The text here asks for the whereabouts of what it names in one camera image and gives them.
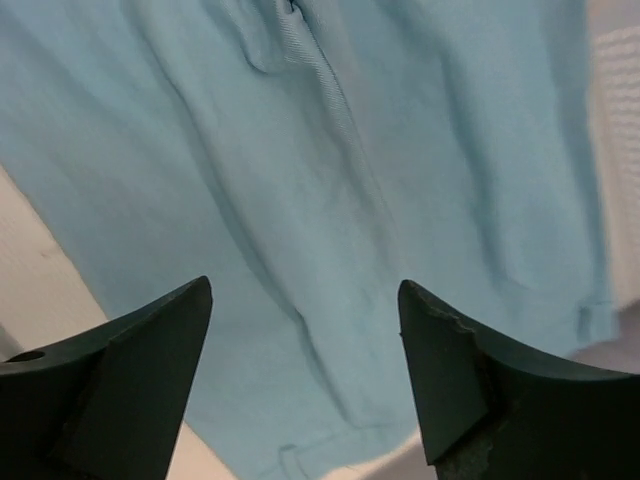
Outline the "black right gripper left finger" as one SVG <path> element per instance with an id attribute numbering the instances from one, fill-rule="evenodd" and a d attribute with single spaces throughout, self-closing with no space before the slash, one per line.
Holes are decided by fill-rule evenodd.
<path id="1" fill-rule="evenodd" d="M 166 478 L 212 307 L 202 276 L 2 362 L 2 478 Z"/>

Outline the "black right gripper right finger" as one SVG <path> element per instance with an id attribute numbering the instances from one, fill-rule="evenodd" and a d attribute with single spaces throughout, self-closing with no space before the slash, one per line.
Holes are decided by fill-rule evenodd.
<path id="1" fill-rule="evenodd" d="M 514 340 L 419 284 L 398 290 L 427 463 L 441 479 L 635 479 L 639 378 Z"/>

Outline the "light blue trousers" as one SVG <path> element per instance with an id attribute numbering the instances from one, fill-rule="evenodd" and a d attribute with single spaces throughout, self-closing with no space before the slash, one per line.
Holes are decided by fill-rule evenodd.
<path id="1" fill-rule="evenodd" d="M 583 1 L 5 1 L 1 162 L 108 316 L 210 279 L 188 424 L 317 479 L 416 430 L 405 279 L 616 335 L 590 56 Z"/>

